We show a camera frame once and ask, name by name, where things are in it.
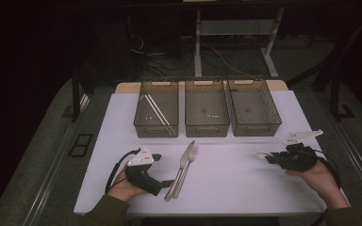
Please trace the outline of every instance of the human hand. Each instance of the human hand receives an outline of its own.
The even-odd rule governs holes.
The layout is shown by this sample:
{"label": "human hand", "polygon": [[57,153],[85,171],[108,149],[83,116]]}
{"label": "human hand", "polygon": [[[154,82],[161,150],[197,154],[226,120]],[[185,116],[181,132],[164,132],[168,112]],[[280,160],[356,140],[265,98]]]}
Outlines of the human hand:
{"label": "human hand", "polygon": [[107,192],[108,196],[117,198],[119,200],[122,200],[124,202],[130,201],[132,198],[146,193],[143,189],[132,185],[130,182],[127,181],[125,176],[125,168],[127,166],[124,166],[123,170],[117,175],[116,179],[114,180],[114,186],[110,188],[110,190]]}
{"label": "human hand", "polygon": [[304,172],[287,170],[286,173],[288,175],[302,177],[307,185],[315,190],[325,201],[328,209],[332,210],[350,207],[345,196],[337,186],[337,182],[330,170],[325,167],[322,162],[317,161],[312,169]]}

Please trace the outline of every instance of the sleeve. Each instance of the sleeve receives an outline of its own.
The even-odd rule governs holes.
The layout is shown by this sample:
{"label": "sleeve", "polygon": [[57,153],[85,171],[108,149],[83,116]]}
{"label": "sleeve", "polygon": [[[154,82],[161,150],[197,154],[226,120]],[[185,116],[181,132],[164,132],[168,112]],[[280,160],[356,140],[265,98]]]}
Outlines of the sleeve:
{"label": "sleeve", "polygon": [[104,195],[95,207],[81,219],[83,226],[120,226],[123,225],[128,203]]}
{"label": "sleeve", "polygon": [[359,215],[353,208],[331,210],[324,214],[328,226],[362,226]]}

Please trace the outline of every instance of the knife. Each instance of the knife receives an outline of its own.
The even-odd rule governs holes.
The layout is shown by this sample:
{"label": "knife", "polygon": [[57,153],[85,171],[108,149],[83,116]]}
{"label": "knife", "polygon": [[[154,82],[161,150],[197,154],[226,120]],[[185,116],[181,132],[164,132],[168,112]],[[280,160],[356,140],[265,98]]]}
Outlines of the knife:
{"label": "knife", "polygon": [[193,140],[191,142],[191,144],[188,146],[188,148],[182,154],[181,159],[180,159],[180,169],[178,170],[177,175],[175,176],[175,180],[173,181],[173,184],[170,187],[169,192],[167,192],[167,195],[164,197],[165,201],[169,201],[173,197],[173,193],[175,191],[175,188],[178,185],[180,176],[181,176],[182,172],[184,171],[186,165],[188,164],[188,156],[189,156],[189,153],[193,150],[194,143],[195,143],[195,140]]}

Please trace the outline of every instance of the plastic bin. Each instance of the plastic bin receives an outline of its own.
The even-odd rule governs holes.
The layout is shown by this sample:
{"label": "plastic bin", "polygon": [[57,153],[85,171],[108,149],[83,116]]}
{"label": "plastic bin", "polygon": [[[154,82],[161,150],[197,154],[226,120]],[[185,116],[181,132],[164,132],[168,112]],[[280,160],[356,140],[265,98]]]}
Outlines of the plastic bin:
{"label": "plastic bin", "polygon": [[235,137],[275,135],[282,121],[264,79],[229,76],[226,93]]}
{"label": "plastic bin", "polygon": [[144,78],[134,119],[138,137],[178,137],[178,81]]}
{"label": "plastic bin", "polygon": [[188,77],[185,82],[187,137],[226,137],[230,125],[220,77]]}

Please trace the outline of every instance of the white table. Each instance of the white table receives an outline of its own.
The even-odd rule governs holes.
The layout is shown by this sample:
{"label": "white table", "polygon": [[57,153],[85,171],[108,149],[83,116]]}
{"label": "white table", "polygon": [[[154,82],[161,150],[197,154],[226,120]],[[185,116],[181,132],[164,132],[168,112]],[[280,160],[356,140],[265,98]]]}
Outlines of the white table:
{"label": "white table", "polygon": [[[138,138],[133,120],[139,95],[116,92],[107,107],[74,212],[85,214],[100,200],[114,164],[125,153],[148,145],[152,153],[162,154],[149,174],[158,181],[172,180],[182,153],[194,139],[199,154],[189,167],[178,199],[164,201],[168,188],[157,196],[138,196],[130,202],[129,217],[264,217],[322,212],[325,204],[301,178],[288,176],[278,165],[256,156],[257,152],[284,151],[283,141],[289,132],[311,131],[292,91],[271,94],[283,121],[274,137],[234,137],[231,126],[227,137],[186,137],[181,92],[179,137]],[[320,149],[314,138],[304,145]]]}

